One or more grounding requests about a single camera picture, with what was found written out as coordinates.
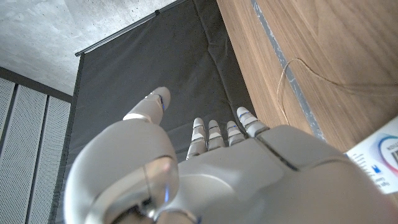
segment blue light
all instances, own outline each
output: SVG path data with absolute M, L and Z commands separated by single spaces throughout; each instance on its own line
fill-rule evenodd
M 169 186 L 166 185 L 166 190 L 165 190 L 165 194 L 164 194 L 164 202 L 168 202 L 169 201 Z

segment wooden panel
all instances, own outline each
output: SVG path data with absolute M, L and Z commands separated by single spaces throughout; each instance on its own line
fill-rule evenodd
M 287 60 L 299 57 L 350 89 L 291 63 L 329 144 L 345 152 L 398 115 L 398 2 L 257 2 Z M 282 68 L 250 1 L 218 4 L 258 117 L 271 127 L 285 123 L 276 97 Z M 311 132 L 289 85 L 284 104 L 289 121 Z M 398 194 L 390 198 L 398 205 Z
M 397 116 L 397 3 L 257 2 L 287 59 L 302 58 L 324 77 L 355 89 L 353 95 L 292 63 L 328 143 L 345 152 Z
M 218 4 L 257 117 L 270 127 L 286 124 L 276 96 L 282 67 L 250 2 Z M 283 99 L 290 125 L 312 134 L 291 88 L 285 88 Z

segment dark fabric backdrop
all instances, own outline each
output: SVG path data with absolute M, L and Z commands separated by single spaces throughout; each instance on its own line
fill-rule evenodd
M 254 112 L 215 0 L 185 1 L 82 56 L 50 223 L 63 223 L 63 191 L 78 153 L 158 86 L 172 95 L 160 125 L 179 161 L 196 117 L 205 126 L 217 120 L 227 140 L 236 109 Z

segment concrete ceiling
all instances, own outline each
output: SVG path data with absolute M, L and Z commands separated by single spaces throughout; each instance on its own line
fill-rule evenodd
M 0 66 L 73 94 L 75 52 L 174 0 L 0 0 Z

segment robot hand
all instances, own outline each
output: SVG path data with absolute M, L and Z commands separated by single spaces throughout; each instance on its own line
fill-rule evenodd
M 239 121 L 244 126 L 247 134 L 252 138 L 256 137 L 258 133 L 269 129 L 244 107 L 238 108 L 237 114 L 239 116 Z M 228 121 L 227 132 L 229 146 L 233 146 L 234 144 L 245 140 L 244 135 L 234 121 Z M 196 118 L 193 122 L 192 140 L 188 150 L 187 159 L 199 156 L 204 152 L 212 151 L 219 147 L 225 147 L 225 144 L 217 121 L 211 120 L 209 122 L 209 140 L 207 144 L 203 120 Z
M 398 223 L 397 209 L 325 142 L 290 126 L 269 129 L 247 109 L 227 123 L 193 122 L 187 160 L 159 126 L 170 103 L 154 90 L 91 140 L 65 189 L 67 223 Z

